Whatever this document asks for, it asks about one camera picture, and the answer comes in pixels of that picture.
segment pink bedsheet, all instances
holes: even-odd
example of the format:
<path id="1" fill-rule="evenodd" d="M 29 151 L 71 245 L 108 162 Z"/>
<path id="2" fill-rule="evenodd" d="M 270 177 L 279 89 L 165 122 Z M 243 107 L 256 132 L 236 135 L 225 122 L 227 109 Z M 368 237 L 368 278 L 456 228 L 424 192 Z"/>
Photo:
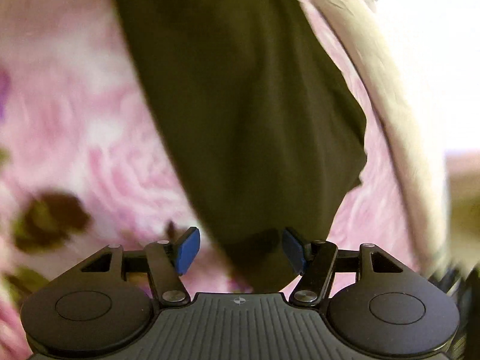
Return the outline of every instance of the pink bedsheet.
<path id="1" fill-rule="evenodd" d="M 417 268 L 388 144 L 354 66 L 322 16 L 300 0 L 322 46 L 367 116 L 362 186 L 344 199 L 329 240 L 371 242 Z M 201 224 L 164 151 L 111 0 L 0 0 L 0 268 L 50 280 L 109 243 L 135 248 L 165 237 L 169 221 Z M 77 196 L 92 220 L 54 249 L 14 247 L 16 219 L 45 190 Z M 238 290 L 202 233 L 183 281 L 191 293 Z M 343 277 L 335 288 L 350 278 Z M 29 354 L 15 307 L 0 295 L 0 359 Z"/>

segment dark olive fabric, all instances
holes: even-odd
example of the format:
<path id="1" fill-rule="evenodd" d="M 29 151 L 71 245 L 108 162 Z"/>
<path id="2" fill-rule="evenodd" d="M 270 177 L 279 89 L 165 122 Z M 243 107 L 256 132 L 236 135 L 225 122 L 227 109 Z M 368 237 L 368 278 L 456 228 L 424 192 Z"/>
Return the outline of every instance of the dark olive fabric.
<path id="1" fill-rule="evenodd" d="M 116 1 L 199 219 L 256 292 L 280 290 L 280 230 L 324 239 L 358 184 L 362 109 L 297 0 Z"/>

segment triangular cutout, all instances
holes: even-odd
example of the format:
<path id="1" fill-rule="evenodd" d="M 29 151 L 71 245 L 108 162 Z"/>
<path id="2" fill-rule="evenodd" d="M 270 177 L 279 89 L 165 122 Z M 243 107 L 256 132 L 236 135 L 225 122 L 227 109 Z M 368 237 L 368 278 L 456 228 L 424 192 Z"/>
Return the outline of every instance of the triangular cutout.
<path id="1" fill-rule="evenodd" d="M 371 254 L 371 265 L 373 271 L 378 274 L 400 274 L 403 272 L 402 268 L 396 266 L 387 257 L 377 251 Z"/>
<path id="2" fill-rule="evenodd" d="M 83 268 L 82 272 L 108 272 L 110 270 L 111 261 L 111 253 L 102 254 L 96 260 L 92 261 L 85 268 Z"/>

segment purple flower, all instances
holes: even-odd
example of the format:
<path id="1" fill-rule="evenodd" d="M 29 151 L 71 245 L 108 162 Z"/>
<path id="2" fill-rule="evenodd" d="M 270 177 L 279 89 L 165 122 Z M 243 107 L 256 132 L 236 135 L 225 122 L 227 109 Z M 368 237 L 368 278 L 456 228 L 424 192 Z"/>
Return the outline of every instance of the purple flower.
<path id="1" fill-rule="evenodd" d="M 0 67 L 0 120 L 4 117 L 4 107 L 10 91 L 10 77 L 5 69 Z"/>

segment ribbed gray surface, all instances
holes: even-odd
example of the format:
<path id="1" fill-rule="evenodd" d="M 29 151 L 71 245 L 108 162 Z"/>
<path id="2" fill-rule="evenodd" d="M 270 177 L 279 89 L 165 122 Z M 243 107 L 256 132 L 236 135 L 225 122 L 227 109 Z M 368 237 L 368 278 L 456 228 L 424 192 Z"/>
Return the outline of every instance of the ribbed gray surface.
<path id="1" fill-rule="evenodd" d="M 246 301 L 237 304 L 242 297 Z M 47 360 L 41 355 L 32 360 Z M 367 360 L 335 338 L 312 310 L 280 294 L 199 294 L 165 310 L 138 342 L 107 360 Z M 446 360 L 436 355 L 431 360 Z"/>

